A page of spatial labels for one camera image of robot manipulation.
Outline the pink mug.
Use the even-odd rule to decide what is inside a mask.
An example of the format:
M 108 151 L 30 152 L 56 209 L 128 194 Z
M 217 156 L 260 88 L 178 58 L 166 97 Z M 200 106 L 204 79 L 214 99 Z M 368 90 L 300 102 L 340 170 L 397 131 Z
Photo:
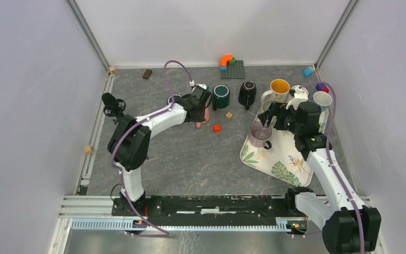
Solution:
M 204 114 L 204 120 L 202 122 L 196 122 L 196 127 L 199 128 L 201 127 L 202 124 L 206 123 L 210 118 L 210 109 L 206 108 L 205 109 L 205 114 Z

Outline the navy blue mug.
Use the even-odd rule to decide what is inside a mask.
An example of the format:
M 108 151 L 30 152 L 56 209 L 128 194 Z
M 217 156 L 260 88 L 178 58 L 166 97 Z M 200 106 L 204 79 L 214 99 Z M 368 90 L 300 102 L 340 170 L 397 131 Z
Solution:
M 167 104 L 171 104 L 172 102 L 176 102 L 178 98 L 182 97 L 180 94 L 173 94 L 173 96 L 169 96 L 167 99 Z

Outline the mauve purple mug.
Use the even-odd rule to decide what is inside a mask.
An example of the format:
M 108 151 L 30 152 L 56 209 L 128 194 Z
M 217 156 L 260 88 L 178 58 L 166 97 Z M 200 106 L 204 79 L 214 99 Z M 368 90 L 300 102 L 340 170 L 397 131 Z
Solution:
M 257 121 L 250 127 L 248 140 L 253 147 L 270 150 L 272 148 L 272 143 L 270 142 L 271 135 L 272 129 L 264 127 L 260 121 Z

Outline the dark green mug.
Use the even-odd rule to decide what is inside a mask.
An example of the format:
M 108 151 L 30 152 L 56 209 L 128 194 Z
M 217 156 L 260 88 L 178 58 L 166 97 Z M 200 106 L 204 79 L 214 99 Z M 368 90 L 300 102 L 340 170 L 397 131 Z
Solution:
M 225 85 L 217 85 L 212 91 L 212 109 L 226 108 L 230 103 L 230 90 Z

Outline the white floral mug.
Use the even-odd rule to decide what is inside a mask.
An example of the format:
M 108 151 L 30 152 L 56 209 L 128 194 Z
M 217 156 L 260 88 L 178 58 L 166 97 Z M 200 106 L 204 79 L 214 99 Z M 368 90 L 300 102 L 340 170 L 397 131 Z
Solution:
M 284 103 L 290 91 L 290 84 L 283 79 L 275 79 L 270 83 L 270 89 L 261 95 L 261 103 L 276 101 Z

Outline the cream white mug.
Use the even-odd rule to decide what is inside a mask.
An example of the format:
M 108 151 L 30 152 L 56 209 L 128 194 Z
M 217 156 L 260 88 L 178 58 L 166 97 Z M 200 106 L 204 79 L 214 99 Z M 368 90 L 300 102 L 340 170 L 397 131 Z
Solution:
M 289 95 L 292 99 L 298 98 L 307 101 L 309 97 L 309 91 L 307 88 L 302 87 L 301 85 L 293 85 L 290 88 Z

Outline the light blue mug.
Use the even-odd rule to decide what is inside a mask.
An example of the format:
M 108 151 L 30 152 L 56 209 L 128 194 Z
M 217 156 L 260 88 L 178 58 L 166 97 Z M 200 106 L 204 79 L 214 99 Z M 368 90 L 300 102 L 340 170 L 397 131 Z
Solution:
M 320 107 L 321 112 L 324 112 L 332 104 L 333 98 L 329 93 L 317 91 L 313 94 L 311 101 Z

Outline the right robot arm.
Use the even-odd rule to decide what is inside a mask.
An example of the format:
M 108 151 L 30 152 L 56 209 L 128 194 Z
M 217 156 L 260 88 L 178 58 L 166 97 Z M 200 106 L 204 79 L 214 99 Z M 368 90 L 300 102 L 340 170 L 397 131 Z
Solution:
M 291 216 L 304 213 L 321 230 L 329 253 L 367 253 L 375 250 L 382 217 L 375 207 L 368 207 L 353 192 L 336 162 L 329 139 L 319 132 L 321 108 L 312 102 L 298 107 L 273 102 L 259 114 L 264 127 L 289 131 L 296 149 L 317 175 L 328 202 L 302 187 L 288 190 L 284 209 Z

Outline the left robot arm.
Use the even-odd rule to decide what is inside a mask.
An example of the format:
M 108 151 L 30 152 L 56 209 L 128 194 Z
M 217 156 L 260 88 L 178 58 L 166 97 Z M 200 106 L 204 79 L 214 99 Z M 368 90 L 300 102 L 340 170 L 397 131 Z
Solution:
M 185 122 L 205 121 L 205 110 L 211 93 L 206 85 L 196 85 L 190 94 L 175 98 L 164 108 L 145 116 L 124 114 L 125 101 L 104 93 L 104 114 L 114 118 L 116 129 L 107 145 L 111 165 L 122 177 L 122 195 L 127 199 L 125 209 L 131 215 L 140 215 L 145 209 L 142 197 L 140 167 L 147 159 L 150 140 L 162 131 Z

